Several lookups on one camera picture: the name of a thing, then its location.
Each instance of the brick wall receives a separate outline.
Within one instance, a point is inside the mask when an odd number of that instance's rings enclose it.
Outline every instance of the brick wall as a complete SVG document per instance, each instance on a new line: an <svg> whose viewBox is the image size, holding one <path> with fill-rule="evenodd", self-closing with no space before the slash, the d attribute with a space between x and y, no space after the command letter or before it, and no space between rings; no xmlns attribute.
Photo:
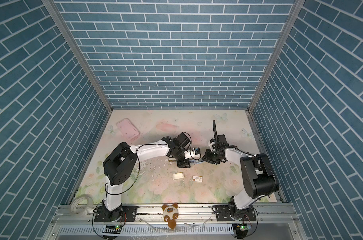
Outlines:
<svg viewBox="0 0 363 240"><path fill-rule="evenodd" d="M310 239L363 239L363 2L306 0L255 108Z"/></svg>
<svg viewBox="0 0 363 240"><path fill-rule="evenodd" d="M55 1L114 108L248 107L294 0Z"/></svg>
<svg viewBox="0 0 363 240"><path fill-rule="evenodd" d="M0 0L0 239L41 238L107 112L40 0Z"/></svg>

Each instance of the table surface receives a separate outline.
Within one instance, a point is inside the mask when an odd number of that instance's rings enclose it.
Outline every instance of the table surface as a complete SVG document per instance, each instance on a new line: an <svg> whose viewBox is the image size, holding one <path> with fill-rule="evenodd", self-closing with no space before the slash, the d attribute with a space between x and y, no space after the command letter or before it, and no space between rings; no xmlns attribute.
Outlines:
<svg viewBox="0 0 363 240"><path fill-rule="evenodd" d="M132 142L124 139L117 129L116 123L124 118L128 118L140 132ZM200 147L204 154L213 138L213 120L216 121L217 134L225 134L231 145L259 153L244 110L114 110L75 197L87 194L94 204L102 201L106 195L102 163L120 142L141 145L187 132L192 137L192 147ZM141 161L139 177L133 187L122 194L122 203L226 203L242 190L241 169L234 163L215 165L203 162L188 169L178 168L168 159L155 157ZM138 163L123 190L134 182L137 169ZM172 175L178 172L184 173L185 178L173 180ZM203 182L192 182L193 175L202 176ZM276 202L275 195L264 197L261 202Z"/></svg>

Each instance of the small card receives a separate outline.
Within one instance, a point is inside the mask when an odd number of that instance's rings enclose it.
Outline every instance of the small card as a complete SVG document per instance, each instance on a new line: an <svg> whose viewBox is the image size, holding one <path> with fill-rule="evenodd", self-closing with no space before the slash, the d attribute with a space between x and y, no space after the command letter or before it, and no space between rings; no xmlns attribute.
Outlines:
<svg viewBox="0 0 363 240"><path fill-rule="evenodd" d="M201 176L192 176L192 181L193 182L202 182L203 177L201 177Z"/></svg>

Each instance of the white tape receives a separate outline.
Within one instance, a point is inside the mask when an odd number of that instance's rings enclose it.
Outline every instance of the white tape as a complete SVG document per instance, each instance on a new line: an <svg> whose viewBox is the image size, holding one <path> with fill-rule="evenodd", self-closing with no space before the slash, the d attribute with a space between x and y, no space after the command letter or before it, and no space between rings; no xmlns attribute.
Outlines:
<svg viewBox="0 0 363 240"><path fill-rule="evenodd" d="M87 200L87 206L82 204L82 206L78 208L78 205L80 205L80 203L84 200ZM71 205L69 206L69 211L75 217L83 217L93 210L93 204L94 202L92 201L92 198L87 195L81 195L72 201Z"/></svg>

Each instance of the pink phone case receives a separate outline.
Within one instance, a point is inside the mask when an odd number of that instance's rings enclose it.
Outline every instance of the pink phone case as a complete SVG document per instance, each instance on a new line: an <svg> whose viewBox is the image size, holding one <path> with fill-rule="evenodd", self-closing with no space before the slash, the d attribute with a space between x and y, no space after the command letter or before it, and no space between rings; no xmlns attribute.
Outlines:
<svg viewBox="0 0 363 240"><path fill-rule="evenodd" d="M133 141L140 136L140 132L136 127L128 120L124 118L120 122L116 123L117 128L123 134L123 137L128 141Z"/></svg>

